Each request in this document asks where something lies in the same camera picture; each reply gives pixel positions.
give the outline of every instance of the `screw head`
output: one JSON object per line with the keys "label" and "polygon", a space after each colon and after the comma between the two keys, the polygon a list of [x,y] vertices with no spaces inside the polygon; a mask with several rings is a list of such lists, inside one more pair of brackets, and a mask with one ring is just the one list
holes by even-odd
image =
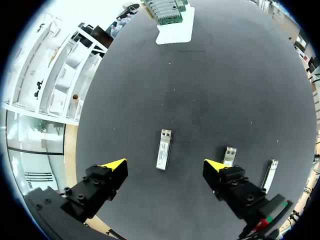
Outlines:
{"label": "screw head", "polygon": [[246,196],[246,200],[247,200],[248,202],[252,202],[254,199],[255,199],[255,197],[252,196],[252,195]]}
{"label": "screw head", "polygon": [[79,194],[77,198],[78,198],[79,201],[85,200],[85,196],[82,193]]}
{"label": "screw head", "polygon": [[231,185],[232,185],[232,186],[237,186],[237,185],[238,185],[238,182],[237,182],[236,180],[233,180],[233,181],[231,182]]}
{"label": "screw head", "polygon": [[63,190],[65,193],[68,193],[68,194],[71,193],[71,188],[68,186],[66,186]]}

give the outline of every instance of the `optical transceiver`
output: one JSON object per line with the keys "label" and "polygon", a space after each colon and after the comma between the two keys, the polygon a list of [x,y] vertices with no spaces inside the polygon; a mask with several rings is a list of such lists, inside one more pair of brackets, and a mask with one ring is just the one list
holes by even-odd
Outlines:
{"label": "optical transceiver", "polygon": [[265,174],[265,177],[264,177],[264,180],[263,180],[263,184],[262,184],[262,187],[263,189],[266,189],[265,193],[267,194],[270,187],[271,187],[271,183],[274,179],[274,176],[275,176],[275,173],[276,173],[276,169],[277,169],[277,166],[278,166],[278,161],[275,160],[275,159],[272,159],[269,166],[268,166],[268,169],[266,171],[266,174]]}
{"label": "optical transceiver", "polygon": [[171,147],[171,130],[162,129],[156,168],[166,170]]}
{"label": "optical transceiver", "polygon": [[236,152],[237,149],[235,147],[227,146],[222,163],[227,166],[233,166]]}

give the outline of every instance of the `black table surface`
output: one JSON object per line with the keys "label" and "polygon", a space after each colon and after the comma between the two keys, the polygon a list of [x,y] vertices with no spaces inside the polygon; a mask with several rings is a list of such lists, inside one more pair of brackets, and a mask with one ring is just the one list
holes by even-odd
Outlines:
{"label": "black table surface", "polygon": [[[258,186],[268,161],[279,161],[269,199],[296,202],[311,169],[312,88],[286,34],[252,2],[190,3],[191,42],[157,45],[156,23],[140,11],[84,102],[77,179],[92,164],[127,158],[127,179],[97,215],[130,240],[236,239],[245,222],[202,177],[204,159],[222,161],[226,146]],[[165,171],[156,169],[161,129],[173,132]]]}

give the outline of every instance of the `shelving unit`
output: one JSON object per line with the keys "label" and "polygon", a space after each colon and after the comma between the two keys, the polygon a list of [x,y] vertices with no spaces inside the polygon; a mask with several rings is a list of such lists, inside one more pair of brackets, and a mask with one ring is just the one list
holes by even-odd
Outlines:
{"label": "shelving unit", "polygon": [[[78,125],[84,99],[107,48],[79,27],[49,14],[37,20],[16,50],[5,76],[2,107],[27,116]],[[89,47],[72,39],[80,33]]]}

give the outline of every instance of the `wall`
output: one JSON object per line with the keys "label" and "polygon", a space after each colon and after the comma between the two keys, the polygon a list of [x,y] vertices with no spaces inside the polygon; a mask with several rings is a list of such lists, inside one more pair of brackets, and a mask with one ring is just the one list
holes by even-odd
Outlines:
{"label": "wall", "polygon": [[308,43],[308,45],[305,48],[304,54],[307,55],[307,57],[310,59],[312,56],[316,56],[316,53],[311,45],[311,43]]}
{"label": "wall", "polygon": [[64,22],[100,26],[106,30],[124,11],[123,6],[140,3],[139,0],[52,0],[45,10]]}
{"label": "wall", "polygon": [[282,11],[276,7],[271,7],[268,14],[271,15],[272,20],[277,23],[287,34],[288,38],[291,37],[291,43],[294,44],[300,32],[300,27],[290,17],[285,15]]}

